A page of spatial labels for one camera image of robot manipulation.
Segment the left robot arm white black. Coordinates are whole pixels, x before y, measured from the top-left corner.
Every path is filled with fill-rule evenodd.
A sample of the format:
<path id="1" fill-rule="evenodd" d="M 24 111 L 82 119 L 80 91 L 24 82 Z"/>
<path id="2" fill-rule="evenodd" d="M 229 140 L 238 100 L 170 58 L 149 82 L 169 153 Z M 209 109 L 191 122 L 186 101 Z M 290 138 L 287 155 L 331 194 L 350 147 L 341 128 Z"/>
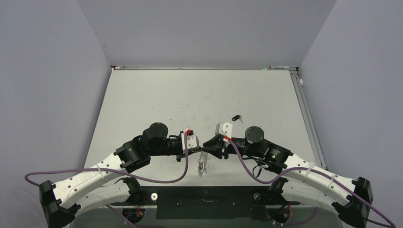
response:
<path id="1" fill-rule="evenodd" d="M 49 180 L 41 183 L 40 203 L 48 227 L 63 228 L 71 223 L 85 207 L 79 200 L 89 201 L 90 193 L 107 190 L 103 184 L 150 164 L 151 157 L 175 155 L 178 161 L 181 158 L 188 161 L 190 153 L 199 148 L 193 130 L 185 129 L 170 138 L 165 124 L 151 124 L 141 135 L 124 143 L 89 170 L 55 183 Z"/>

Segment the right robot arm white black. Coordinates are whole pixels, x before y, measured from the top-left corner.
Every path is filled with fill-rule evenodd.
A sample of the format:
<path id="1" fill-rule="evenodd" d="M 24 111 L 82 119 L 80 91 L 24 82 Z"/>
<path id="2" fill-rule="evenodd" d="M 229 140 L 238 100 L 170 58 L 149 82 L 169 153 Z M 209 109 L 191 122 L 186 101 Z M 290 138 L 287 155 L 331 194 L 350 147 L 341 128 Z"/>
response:
<path id="1" fill-rule="evenodd" d="M 292 196 L 290 201 L 327 209 L 354 228 L 367 225 L 373 202 L 367 179 L 351 179 L 320 168 L 265 139 L 264 131 L 258 126 L 247 128 L 243 138 L 236 138 L 232 136 L 232 124 L 219 123 L 215 136 L 203 144 L 202 151 L 219 159 L 227 159 L 230 154 L 239 158 L 252 157 L 261 168 L 282 179 L 299 182 L 271 187 L 269 199 L 274 203 L 281 203 L 289 192 Z"/>

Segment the silver key with black tag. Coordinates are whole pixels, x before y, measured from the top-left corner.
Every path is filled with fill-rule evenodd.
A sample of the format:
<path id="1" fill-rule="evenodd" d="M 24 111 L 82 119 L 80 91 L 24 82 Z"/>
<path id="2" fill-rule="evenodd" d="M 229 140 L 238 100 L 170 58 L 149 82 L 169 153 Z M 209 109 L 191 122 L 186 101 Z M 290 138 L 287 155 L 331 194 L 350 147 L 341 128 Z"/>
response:
<path id="1" fill-rule="evenodd" d="M 235 121 L 240 121 L 241 123 L 243 123 L 243 119 L 242 119 L 242 116 L 241 115 L 236 115 L 236 116 L 234 116 L 234 117 L 232 117 L 232 119 L 231 119 L 233 122 L 235 122 Z"/>

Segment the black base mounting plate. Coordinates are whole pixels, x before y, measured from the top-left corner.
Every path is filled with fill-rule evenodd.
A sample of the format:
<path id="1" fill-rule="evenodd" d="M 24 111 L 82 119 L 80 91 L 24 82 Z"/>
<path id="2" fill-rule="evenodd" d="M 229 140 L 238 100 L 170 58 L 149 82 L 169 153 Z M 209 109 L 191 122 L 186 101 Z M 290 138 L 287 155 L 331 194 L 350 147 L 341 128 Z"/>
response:
<path id="1" fill-rule="evenodd" d="M 157 219 L 266 219 L 267 206 L 287 206 L 268 186 L 143 187 L 118 206 L 156 207 Z"/>

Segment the aluminium frame rail right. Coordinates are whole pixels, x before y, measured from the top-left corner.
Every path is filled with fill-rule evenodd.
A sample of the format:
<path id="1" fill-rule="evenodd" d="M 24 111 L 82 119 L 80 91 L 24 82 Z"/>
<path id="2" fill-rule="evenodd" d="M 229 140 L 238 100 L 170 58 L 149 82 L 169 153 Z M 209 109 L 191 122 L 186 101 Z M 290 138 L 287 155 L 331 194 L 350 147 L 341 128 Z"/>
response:
<path id="1" fill-rule="evenodd" d="M 326 170 L 327 165 L 325 162 L 325 157 L 323 155 L 319 138 L 314 126 L 314 122 L 311 117 L 307 101 L 303 92 L 303 81 L 298 75 L 298 68 L 292 68 L 289 72 L 296 92 L 297 100 L 301 109 L 305 127 L 307 129 L 308 138 L 313 151 L 313 155 L 315 157 L 316 164 L 317 166 Z"/>

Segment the aluminium frame rail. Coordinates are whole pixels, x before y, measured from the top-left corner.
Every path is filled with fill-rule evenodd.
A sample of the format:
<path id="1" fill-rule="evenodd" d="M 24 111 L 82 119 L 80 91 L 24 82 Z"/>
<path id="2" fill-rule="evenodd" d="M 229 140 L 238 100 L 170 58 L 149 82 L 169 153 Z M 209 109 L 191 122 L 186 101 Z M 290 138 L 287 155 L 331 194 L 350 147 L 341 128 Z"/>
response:
<path id="1" fill-rule="evenodd" d="M 289 72 L 296 92 L 297 100 L 301 109 L 305 127 L 307 129 L 308 138 L 313 151 L 313 155 L 315 157 L 316 164 L 317 166 L 326 170 L 327 165 L 325 162 L 325 157 L 323 155 L 319 138 L 314 126 L 314 122 L 311 117 L 307 101 L 303 92 L 303 81 L 298 75 L 298 68 L 292 68 Z"/>
<path id="2" fill-rule="evenodd" d="M 113 70 L 288 70 L 297 71 L 297 67 L 273 66 L 111 66 Z"/>

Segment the aluminium frame rail back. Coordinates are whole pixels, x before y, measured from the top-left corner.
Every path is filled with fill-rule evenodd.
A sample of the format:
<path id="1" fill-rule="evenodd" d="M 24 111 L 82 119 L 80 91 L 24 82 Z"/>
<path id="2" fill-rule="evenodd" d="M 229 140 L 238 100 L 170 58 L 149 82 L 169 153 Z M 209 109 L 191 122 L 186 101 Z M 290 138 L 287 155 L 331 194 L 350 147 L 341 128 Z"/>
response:
<path id="1" fill-rule="evenodd" d="M 288 70 L 297 71 L 297 67 L 273 66 L 111 66 L 113 70 Z"/>

